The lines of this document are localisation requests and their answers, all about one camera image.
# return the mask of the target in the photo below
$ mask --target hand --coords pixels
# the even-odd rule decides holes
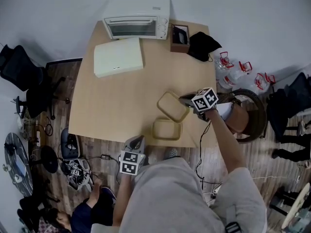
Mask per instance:
[[[97,184],[97,185],[99,185],[99,186],[101,186],[102,183],[103,183],[102,180],[99,179],[99,178],[96,178],[96,180],[95,180],[95,182],[94,182],[94,184]]]
[[[215,109],[210,109],[210,110],[208,110],[208,111],[205,111],[204,114],[205,114],[205,117],[206,117],[206,118],[209,118],[209,119],[210,119],[211,117],[214,117],[215,115],[217,115],[217,114],[218,114],[218,111],[215,110]]]

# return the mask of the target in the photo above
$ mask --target person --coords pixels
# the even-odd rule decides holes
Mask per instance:
[[[297,199],[300,192],[286,192],[285,188],[282,186],[277,190],[275,196],[278,197],[279,199],[282,199],[283,204],[292,207],[294,201]],[[311,195],[307,196],[301,208],[302,209],[308,208],[308,210],[311,211]]]
[[[228,171],[214,205],[204,201],[195,172],[170,151],[166,160],[143,166],[137,176],[122,174],[113,227],[93,224],[92,233],[266,232],[265,203],[237,140],[217,110],[205,114]]]
[[[116,197],[109,187],[101,188],[101,185],[102,181],[97,178],[89,198],[75,208],[72,216],[52,208],[47,213],[47,221],[73,233],[90,233],[93,223],[111,226]]]
[[[282,136],[280,142],[296,143],[303,146],[304,149],[295,152],[289,152],[285,149],[274,149],[271,155],[273,159],[280,157],[294,162],[307,161],[311,159],[311,134],[304,134],[300,136],[284,135]]]

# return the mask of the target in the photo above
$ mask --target strap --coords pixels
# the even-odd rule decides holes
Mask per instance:
[[[232,222],[237,221],[235,205],[231,205],[230,207],[227,208],[227,210],[226,210],[226,221],[227,221],[227,224],[230,224]]]
[[[236,217],[235,205],[232,205],[228,207],[226,211],[226,221],[227,221],[227,226],[225,227],[226,233],[241,233],[242,232],[236,220],[237,220],[237,217]]]
[[[242,231],[241,231],[241,228],[237,222],[232,222],[232,223],[229,223],[225,227],[225,232],[226,233],[241,233]]]

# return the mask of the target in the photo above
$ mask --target dark pants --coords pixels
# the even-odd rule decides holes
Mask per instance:
[[[107,193],[101,193],[99,195],[97,203],[91,210],[91,221],[93,223],[99,223],[106,226],[112,225],[113,216],[113,200],[111,196]]]
[[[289,152],[284,149],[279,149],[277,154],[279,157],[283,159],[288,159],[294,162],[309,160],[311,150],[310,141],[311,141],[311,134],[305,134],[302,136],[284,135],[281,139],[281,143],[296,143],[305,148],[295,152]]]
[[[291,192],[291,193],[282,192],[282,193],[277,194],[277,196],[280,199],[284,199],[283,204],[286,204],[289,206],[293,205],[293,203],[296,200],[296,198],[298,197],[298,195],[299,195],[299,192]],[[305,200],[305,202],[303,203],[302,208],[305,209],[305,208],[309,208],[310,206],[311,206],[311,196],[309,195],[307,197],[307,199]]]

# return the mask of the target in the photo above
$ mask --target sneaker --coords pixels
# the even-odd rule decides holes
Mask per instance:
[[[306,129],[305,129],[305,126],[304,126],[304,121],[301,120],[299,123],[298,123],[298,128],[297,128],[297,136],[302,136],[306,133]]]
[[[103,186],[103,187],[102,187],[102,192],[108,194],[108,195],[112,198],[112,200],[113,200],[114,202],[116,201],[117,197],[116,197],[116,195],[114,194],[114,192],[111,190],[110,187],[108,187],[108,186]]]
[[[311,168],[310,161],[306,161],[304,166],[305,166],[305,169],[310,169]]]
[[[166,150],[164,153],[164,160],[171,159],[177,156],[177,149]]]
[[[278,157],[278,149],[273,150],[271,157],[272,159],[276,159]]]
[[[66,147],[70,150],[76,150],[78,148],[77,138],[74,134],[68,135]]]

